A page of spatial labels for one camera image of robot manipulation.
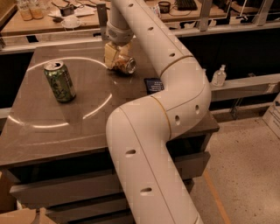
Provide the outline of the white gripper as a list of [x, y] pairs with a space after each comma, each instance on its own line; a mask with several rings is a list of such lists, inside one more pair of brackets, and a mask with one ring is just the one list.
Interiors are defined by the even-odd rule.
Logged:
[[130, 41], [133, 39], [134, 33], [130, 28], [117, 28], [110, 21], [108, 21], [106, 36], [111, 42], [108, 42], [105, 45], [104, 62], [108, 69], [112, 69], [115, 66], [118, 53], [121, 56], [130, 55]]

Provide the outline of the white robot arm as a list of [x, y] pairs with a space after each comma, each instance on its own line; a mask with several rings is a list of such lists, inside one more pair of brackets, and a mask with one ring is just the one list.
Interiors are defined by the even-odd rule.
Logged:
[[111, 0], [108, 28], [133, 32], [164, 84], [108, 117], [106, 137], [136, 224], [204, 224], [166, 148], [206, 115], [211, 90], [198, 61], [144, 0]]

